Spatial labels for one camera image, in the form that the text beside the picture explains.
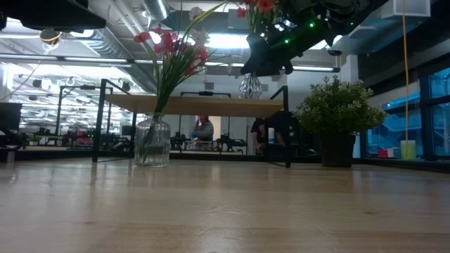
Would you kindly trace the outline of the silver round air duct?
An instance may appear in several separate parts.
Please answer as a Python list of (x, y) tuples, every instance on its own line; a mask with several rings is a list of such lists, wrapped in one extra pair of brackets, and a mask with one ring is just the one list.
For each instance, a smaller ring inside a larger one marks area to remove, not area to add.
[(142, 3), (152, 20), (161, 21), (169, 16), (167, 0), (142, 0)]

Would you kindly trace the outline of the black monitor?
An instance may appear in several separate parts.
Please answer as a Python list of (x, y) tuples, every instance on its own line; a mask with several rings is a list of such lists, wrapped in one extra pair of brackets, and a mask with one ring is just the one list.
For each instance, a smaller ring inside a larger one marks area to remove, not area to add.
[(0, 131), (18, 131), (20, 126), (21, 103), (0, 103)]

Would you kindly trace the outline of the wooden shelf with black legs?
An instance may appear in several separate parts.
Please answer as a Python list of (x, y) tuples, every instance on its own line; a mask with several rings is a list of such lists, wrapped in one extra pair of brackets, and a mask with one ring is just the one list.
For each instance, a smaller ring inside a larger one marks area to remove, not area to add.
[[(107, 85), (114, 86), (108, 79)], [(123, 94), (106, 94), (105, 101), (133, 113), (131, 126), (131, 153), (134, 156), (136, 125), (154, 112), (156, 96), (132, 95), (124, 89)], [(252, 100), (239, 98), (201, 98), (170, 96), (162, 113), (165, 115), (204, 115), (220, 117), (260, 117), (267, 118), (276, 112), (288, 111), (288, 88), (283, 86), (277, 92), (284, 95), (283, 100), (271, 97), (269, 100)], [(100, 143), (96, 144), (92, 161), (97, 162)]]

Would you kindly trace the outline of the green plastic cup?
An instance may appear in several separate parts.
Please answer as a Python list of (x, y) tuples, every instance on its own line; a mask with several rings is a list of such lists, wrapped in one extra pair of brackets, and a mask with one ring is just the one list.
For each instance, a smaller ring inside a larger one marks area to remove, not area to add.
[(407, 140), (400, 142), (401, 158), (403, 160), (416, 159), (416, 142), (414, 140)]

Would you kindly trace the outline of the person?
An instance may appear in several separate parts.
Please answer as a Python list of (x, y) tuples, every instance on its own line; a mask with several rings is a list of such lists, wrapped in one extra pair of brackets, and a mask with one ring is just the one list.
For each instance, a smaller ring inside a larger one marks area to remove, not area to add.
[(208, 150), (212, 146), (214, 137), (214, 126), (208, 116), (198, 117), (196, 126), (191, 133), (191, 138), (196, 141), (196, 150)]
[(251, 128), (252, 142), (256, 155), (262, 155), (265, 149), (266, 132), (264, 118), (256, 118)]

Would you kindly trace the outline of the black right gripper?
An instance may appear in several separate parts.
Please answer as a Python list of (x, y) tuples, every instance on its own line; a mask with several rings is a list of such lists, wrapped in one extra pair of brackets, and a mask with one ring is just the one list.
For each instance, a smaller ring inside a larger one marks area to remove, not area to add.
[(320, 41), (328, 40), (332, 44), (338, 35), (338, 23), (335, 19), (310, 18), (290, 27), (281, 19), (266, 25), (266, 41), (264, 37), (250, 34), (246, 40), (250, 46), (250, 57), (241, 67), (241, 74), (271, 76), (293, 72), (290, 60), (300, 56), (304, 51)]

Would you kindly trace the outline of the red artificial flower bunch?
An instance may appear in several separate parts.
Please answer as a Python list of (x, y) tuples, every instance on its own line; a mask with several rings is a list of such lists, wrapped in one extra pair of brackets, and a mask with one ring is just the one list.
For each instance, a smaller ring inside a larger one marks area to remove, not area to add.
[(154, 112), (136, 125), (134, 159), (137, 165), (165, 167), (169, 162), (171, 128), (163, 121), (163, 109), (175, 88), (199, 72), (207, 62), (209, 53), (204, 43), (191, 44), (187, 36), (155, 28), (135, 36), (136, 42), (146, 42), (155, 37), (160, 42), (150, 50), (156, 68), (156, 104)]
[(249, 34), (260, 35), (275, 23), (279, 11), (279, 0), (240, 0), (237, 17), (247, 19)]

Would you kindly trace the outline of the diamond-patterned glass vase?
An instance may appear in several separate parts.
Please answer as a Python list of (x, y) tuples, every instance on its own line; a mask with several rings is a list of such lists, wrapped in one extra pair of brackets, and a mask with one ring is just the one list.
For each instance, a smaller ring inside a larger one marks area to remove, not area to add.
[(262, 96), (262, 85), (255, 73), (247, 73), (238, 88), (238, 97), (258, 100)]

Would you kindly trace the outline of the long linear ceiling light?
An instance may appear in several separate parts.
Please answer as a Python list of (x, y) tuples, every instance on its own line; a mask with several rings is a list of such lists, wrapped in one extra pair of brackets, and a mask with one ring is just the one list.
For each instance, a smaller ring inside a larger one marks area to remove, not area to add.
[[(26, 55), (26, 54), (12, 54), (0, 53), (0, 60), (21, 60), (25, 62), (44, 61), (44, 62), (69, 62), (69, 63), (92, 63), (113, 67), (129, 67), (132, 64), (150, 65), (153, 64), (151, 60), (134, 60), (121, 58), (88, 58), (88, 57), (71, 57), (71, 56), (48, 56), (48, 55)], [(308, 65), (293, 65), (294, 71), (302, 72), (339, 72), (338, 67), (319, 67)]]

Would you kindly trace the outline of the ribbed round glass vase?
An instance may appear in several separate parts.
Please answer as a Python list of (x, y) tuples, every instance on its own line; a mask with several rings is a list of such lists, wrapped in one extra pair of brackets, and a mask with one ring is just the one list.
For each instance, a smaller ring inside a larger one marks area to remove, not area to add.
[(164, 115), (148, 114), (136, 125), (134, 161), (141, 167), (166, 167), (169, 164), (171, 128)]

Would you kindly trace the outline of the white artificial flower bunch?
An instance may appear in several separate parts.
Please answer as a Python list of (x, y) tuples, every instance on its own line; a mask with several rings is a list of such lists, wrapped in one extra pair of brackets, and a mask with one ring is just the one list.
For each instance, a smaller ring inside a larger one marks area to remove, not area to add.
[(157, 80), (157, 102), (155, 111), (162, 112), (173, 90), (189, 77), (200, 71), (207, 62), (209, 53), (206, 48), (207, 33), (195, 30), (194, 27), (210, 16), (215, 10), (225, 5), (227, 1), (203, 11), (199, 8), (191, 10), (191, 22), (183, 34), (164, 32), (161, 28), (153, 30), (159, 36), (160, 42), (153, 47), (152, 61), (161, 63), (155, 68)]

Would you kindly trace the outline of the green potted plant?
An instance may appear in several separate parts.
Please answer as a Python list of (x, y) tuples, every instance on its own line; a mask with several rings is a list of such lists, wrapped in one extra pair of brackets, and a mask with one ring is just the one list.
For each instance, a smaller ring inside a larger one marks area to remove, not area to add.
[(310, 90), (295, 112), (299, 125), (317, 140), (323, 166), (350, 168), (356, 135), (382, 124), (387, 113), (370, 105), (373, 91), (360, 81), (335, 75)]

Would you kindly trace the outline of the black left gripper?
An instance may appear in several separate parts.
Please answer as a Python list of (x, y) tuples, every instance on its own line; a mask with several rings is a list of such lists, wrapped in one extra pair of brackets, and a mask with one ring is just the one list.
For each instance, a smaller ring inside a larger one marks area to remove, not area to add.
[(32, 30), (82, 31), (102, 29), (106, 20), (89, 10), (89, 0), (0, 0), (0, 31), (7, 18)]

